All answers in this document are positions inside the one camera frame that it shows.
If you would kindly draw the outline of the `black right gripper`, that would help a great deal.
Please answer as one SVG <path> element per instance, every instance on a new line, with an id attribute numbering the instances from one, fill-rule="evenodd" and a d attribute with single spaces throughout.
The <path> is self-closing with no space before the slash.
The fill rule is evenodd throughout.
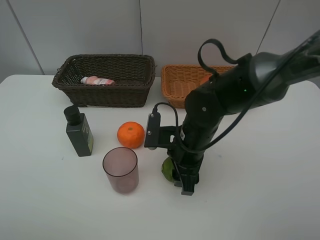
<path id="1" fill-rule="evenodd" d="M 198 184 L 200 181 L 199 171 L 204 158 L 204 153 L 186 152 L 179 147 L 179 143 L 176 139 L 175 142 L 176 148 L 167 150 L 168 157 L 171 157 L 176 171 L 173 184 L 175 187 L 181 188 L 182 195 L 192 196 L 195 191 L 195 184 Z M 181 177 L 179 177 L 175 163 L 177 163 L 179 167 L 179 172 L 181 172 L 181 166 L 183 166 L 184 168 L 187 168 L 191 175 L 182 174 Z"/>

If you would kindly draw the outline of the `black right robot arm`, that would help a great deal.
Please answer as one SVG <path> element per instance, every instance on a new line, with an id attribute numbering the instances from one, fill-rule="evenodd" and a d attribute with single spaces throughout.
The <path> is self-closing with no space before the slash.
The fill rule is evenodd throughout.
<path id="1" fill-rule="evenodd" d="M 204 152 L 225 137 L 248 110 L 280 101 L 291 85 L 320 74 L 318 32 L 282 55 L 248 53 L 232 59 L 219 40 L 211 38 L 208 43 L 215 45 L 232 67 L 218 73 L 198 59 L 211 76 L 185 98 L 186 116 L 176 128 L 176 148 L 171 156 L 174 184 L 185 196 L 192 195 L 199 182 Z"/>

